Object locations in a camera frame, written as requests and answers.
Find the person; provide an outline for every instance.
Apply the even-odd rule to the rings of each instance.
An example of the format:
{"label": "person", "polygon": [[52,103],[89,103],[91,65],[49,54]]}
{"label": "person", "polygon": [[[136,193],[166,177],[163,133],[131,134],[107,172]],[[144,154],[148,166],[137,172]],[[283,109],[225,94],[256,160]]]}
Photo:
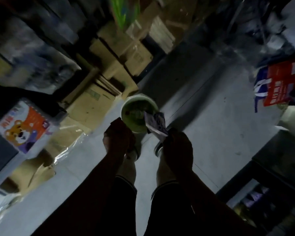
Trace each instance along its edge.
{"label": "person", "polygon": [[[106,156],[32,235],[136,235],[135,137],[120,118],[104,133]],[[144,235],[256,235],[192,171],[193,148],[175,129],[154,153],[157,188]]]}

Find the green plastic object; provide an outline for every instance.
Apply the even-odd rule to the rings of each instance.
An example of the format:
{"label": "green plastic object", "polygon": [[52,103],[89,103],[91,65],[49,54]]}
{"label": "green plastic object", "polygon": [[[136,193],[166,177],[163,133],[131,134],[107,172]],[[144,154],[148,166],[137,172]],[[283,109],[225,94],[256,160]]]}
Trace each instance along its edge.
{"label": "green plastic object", "polygon": [[128,28],[140,13],[139,0],[110,0],[115,22],[122,30]]}
{"label": "green plastic object", "polygon": [[147,132],[143,118],[144,111],[150,114],[159,112],[158,106],[150,97],[144,94],[131,96],[121,108],[121,119],[134,133]]}

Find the person's right arm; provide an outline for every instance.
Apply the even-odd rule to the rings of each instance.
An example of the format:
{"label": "person's right arm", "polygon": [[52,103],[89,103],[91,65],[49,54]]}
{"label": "person's right arm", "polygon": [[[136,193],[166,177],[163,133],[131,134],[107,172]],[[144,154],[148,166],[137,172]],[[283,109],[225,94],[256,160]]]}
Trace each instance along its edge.
{"label": "person's right arm", "polygon": [[211,232],[234,235],[256,235],[247,225],[192,171],[193,148],[188,137],[182,132],[171,131],[164,141],[164,157],[187,197],[202,225]]}

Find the tile floor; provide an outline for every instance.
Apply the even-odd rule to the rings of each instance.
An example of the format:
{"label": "tile floor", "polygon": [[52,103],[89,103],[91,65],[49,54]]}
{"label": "tile floor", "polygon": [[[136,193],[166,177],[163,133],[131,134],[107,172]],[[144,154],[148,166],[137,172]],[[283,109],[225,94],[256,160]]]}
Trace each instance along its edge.
{"label": "tile floor", "polygon": [[[236,59],[225,64],[193,44],[180,45],[139,87],[155,99],[167,125],[187,134],[193,144],[193,170],[215,193],[277,132],[274,125],[280,110],[260,107],[259,113],[254,113],[253,84],[244,66]],[[102,134],[119,116],[121,106],[118,103],[102,125],[56,166],[54,178],[11,208],[0,224],[0,236],[30,236],[76,189],[104,157]],[[153,155],[156,137],[138,138],[142,148],[135,187],[140,236],[147,226],[159,160]]]}

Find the hand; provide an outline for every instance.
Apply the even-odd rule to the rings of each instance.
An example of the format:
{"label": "hand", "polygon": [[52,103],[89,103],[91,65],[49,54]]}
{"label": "hand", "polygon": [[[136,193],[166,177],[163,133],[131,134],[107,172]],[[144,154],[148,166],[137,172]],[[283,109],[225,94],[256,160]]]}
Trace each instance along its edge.
{"label": "hand", "polygon": [[163,142],[163,154],[169,168],[175,175],[192,171],[193,148],[186,134],[172,128]]}
{"label": "hand", "polygon": [[124,156],[133,149],[136,142],[132,131],[121,118],[114,120],[104,132],[103,143],[106,152],[112,155]]}

